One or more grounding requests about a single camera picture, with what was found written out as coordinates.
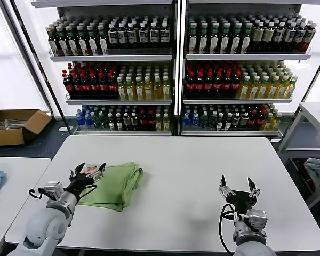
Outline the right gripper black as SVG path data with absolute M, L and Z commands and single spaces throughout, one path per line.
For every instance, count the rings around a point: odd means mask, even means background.
M 225 176 L 222 175 L 218 191 L 227 203 L 234 206 L 236 212 L 246 213 L 249 209 L 256 205 L 261 190 L 258 189 L 254 181 L 248 177 L 250 192 L 231 190 L 226 185 Z

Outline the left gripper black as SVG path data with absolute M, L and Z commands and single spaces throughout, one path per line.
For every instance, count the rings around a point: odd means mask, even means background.
M 67 186 L 67 192 L 72 193 L 75 197 L 81 197 L 82 192 L 85 189 L 92 188 L 89 192 L 84 194 L 87 195 L 91 191 L 95 190 L 95 182 L 103 177 L 103 173 L 106 168 L 106 163 L 101 164 L 99 167 L 91 167 L 89 177 L 81 173 L 85 163 L 76 166 L 73 170 L 70 170 L 70 184 Z

